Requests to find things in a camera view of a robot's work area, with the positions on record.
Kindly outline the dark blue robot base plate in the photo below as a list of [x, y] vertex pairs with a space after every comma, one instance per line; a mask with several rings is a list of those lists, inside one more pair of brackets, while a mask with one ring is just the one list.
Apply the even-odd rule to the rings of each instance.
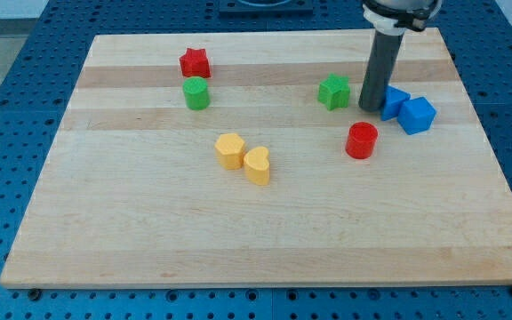
[[220, 16], [312, 13], [312, 0], [219, 0]]

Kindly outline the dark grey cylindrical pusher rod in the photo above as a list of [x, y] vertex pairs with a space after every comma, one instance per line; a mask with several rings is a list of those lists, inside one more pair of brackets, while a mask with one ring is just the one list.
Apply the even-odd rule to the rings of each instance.
[[403, 35], [375, 32], [364, 75], [358, 106], [365, 112], [378, 112], [384, 106], [386, 90], [396, 63]]

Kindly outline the white and black wrist mount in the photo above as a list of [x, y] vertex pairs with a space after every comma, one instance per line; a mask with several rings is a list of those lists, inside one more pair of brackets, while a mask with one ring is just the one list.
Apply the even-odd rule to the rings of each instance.
[[363, 0], [364, 18], [386, 36], [422, 32], [442, 8], [442, 0]]

